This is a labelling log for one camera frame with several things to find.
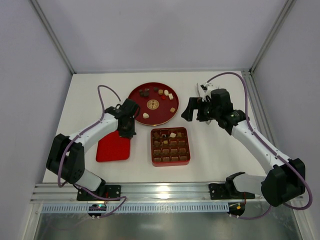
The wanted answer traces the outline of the metal serving tongs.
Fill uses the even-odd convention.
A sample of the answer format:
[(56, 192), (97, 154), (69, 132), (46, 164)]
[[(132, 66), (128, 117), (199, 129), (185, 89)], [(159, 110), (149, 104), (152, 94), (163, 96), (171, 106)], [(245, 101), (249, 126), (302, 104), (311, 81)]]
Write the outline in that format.
[[(196, 92), (198, 94), (198, 97), (202, 98), (202, 102), (207, 102), (207, 100), (206, 100), (207, 91), (208, 91), (207, 85), (208, 85), (207, 83), (204, 83), (204, 84), (197, 83), (196, 84)], [(205, 122), (207, 125), (209, 125), (212, 120), (206, 119), (206, 120), (199, 120), (199, 121)]]

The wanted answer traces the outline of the red rectangular box lid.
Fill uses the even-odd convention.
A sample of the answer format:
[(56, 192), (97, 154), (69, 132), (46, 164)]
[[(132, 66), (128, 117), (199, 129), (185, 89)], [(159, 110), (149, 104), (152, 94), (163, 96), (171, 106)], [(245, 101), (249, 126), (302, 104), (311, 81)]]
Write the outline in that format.
[(131, 140), (121, 137), (116, 130), (98, 142), (95, 159), (98, 163), (123, 161), (130, 157), (130, 151)]

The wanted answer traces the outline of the red chocolate box with tray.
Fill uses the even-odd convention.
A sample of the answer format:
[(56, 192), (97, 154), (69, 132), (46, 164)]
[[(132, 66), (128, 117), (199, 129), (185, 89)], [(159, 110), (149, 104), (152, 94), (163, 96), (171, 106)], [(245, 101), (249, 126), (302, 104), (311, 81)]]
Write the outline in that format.
[[(153, 133), (158, 133), (160, 138), (154, 138)], [(154, 128), (150, 132), (151, 162), (155, 167), (186, 166), (191, 160), (188, 132), (185, 127)]]

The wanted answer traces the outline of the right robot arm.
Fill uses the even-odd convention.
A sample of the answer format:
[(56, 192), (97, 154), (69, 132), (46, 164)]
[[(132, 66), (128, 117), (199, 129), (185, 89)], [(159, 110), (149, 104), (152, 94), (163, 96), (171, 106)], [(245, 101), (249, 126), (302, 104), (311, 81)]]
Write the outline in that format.
[(299, 158), (290, 159), (254, 129), (245, 112), (233, 108), (226, 89), (206, 90), (204, 97), (189, 98), (181, 116), (191, 122), (194, 111), (197, 111), (199, 122), (216, 121), (254, 156), (265, 171), (265, 176), (238, 172), (227, 177), (225, 185), (230, 194), (260, 195), (271, 206), (278, 207), (305, 193), (305, 164)]

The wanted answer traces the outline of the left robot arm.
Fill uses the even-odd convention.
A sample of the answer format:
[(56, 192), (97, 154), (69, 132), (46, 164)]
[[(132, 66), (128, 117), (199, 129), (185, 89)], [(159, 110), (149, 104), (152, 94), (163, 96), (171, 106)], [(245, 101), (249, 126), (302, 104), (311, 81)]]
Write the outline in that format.
[(108, 107), (102, 112), (102, 119), (72, 135), (55, 136), (46, 162), (46, 168), (57, 175), (58, 186), (61, 180), (78, 188), (78, 193), (86, 192), (94, 199), (118, 201), (111, 198), (106, 182), (85, 167), (85, 153), (101, 139), (118, 133), (122, 139), (132, 139), (136, 135), (135, 118), (140, 107), (131, 99), (116, 107)]

